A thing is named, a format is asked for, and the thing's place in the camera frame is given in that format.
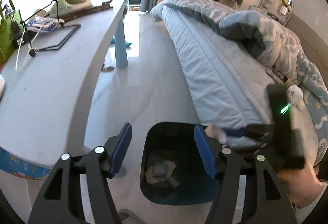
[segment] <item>white desk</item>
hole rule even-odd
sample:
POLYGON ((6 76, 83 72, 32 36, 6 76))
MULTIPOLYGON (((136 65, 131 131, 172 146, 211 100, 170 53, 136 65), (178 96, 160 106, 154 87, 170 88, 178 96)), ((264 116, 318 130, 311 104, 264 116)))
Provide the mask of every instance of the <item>white desk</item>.
MULTIPOLYGON (((116 66, 128 64, 124 0, 112 5, 70 22, 81 27, 63 47, 28 57, 21 71, 15 71, 17 52, 11 56, 2 71, 6 83, 0 101, 0 147, 45 168, 52 168, 65 152, 83 154, 91 100, 114 33, 116 66)), ((69 31, 40 34, 33 45, 57 44, 69 31)), ((21 63, 26 50, 24 46, 21 63)))

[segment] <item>green tote bag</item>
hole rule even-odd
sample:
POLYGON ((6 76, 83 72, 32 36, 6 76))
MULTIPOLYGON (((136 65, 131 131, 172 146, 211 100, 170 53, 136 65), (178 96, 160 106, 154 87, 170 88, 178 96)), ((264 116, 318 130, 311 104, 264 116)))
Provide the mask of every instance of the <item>green tote bag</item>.
POLYGON ((19 11, 15 10, 15 6, 11 0, 8 1, 13 12, 6 18, 3 14, 2 0, 0 0, 0 65, 5 64, 15 50, 13 46, 14 32, 12 22, 16 22, 16 30, 17 28, 19 30, 23 29, 23 25, 20 23, 21 17, 19 11))

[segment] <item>metal screw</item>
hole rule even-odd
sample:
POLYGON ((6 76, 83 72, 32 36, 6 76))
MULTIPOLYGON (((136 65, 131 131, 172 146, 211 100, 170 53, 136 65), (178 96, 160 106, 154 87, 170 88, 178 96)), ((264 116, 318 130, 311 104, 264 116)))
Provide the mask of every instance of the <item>metal screw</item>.
POLYGON ((70 158, 70 155, 65 153, 65 154, 62 155, 61 158, 62 158, 62 160, 68 160, 70 158))
POLYGON ((97 154, 100 154, 100 153, 104 152, 104 150, 105 150, 105 149, 104 149, 102 146, 98 146, 98 147, 96 147, 95 152, 96 152, 97 154))
POLYGON ((226 155, 229 155, 229 154, 231 154, 231 149, 229 149, 229 148, 223 148, 222 149, 222 153, 224 153, 226 155))
POLYGON ((256 159, 257 159, 258 161, 263 162, 263 161, 265 160, 265 157, 264 157, 263 155, 258 155, 258 156, 256 157, 256 159))

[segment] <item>cat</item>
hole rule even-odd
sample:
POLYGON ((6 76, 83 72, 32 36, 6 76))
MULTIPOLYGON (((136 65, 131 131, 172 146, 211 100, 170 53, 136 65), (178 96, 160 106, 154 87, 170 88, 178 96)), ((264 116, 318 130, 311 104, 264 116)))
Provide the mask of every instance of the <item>cat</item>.
POLYGON ((124 9, 124 12, 123 12, 123 17, 126 16, 128 10, 129 10, 129 1, 130 0, 125 0, 125 9, 124 9))

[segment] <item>green led light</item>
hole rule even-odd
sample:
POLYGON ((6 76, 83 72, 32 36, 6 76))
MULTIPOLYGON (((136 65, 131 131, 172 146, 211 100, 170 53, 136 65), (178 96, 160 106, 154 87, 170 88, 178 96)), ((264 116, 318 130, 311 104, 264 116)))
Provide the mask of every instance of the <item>green led light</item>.
POLYGON ((282 110, 280 110, 280 113, 281 114, 284 114, 287 110, 288 110, 288 108, 289 108, 289 106, 291 105, 292 103, 290 102, 288 105, 286 105, 286 107, 284 107, 282 110))

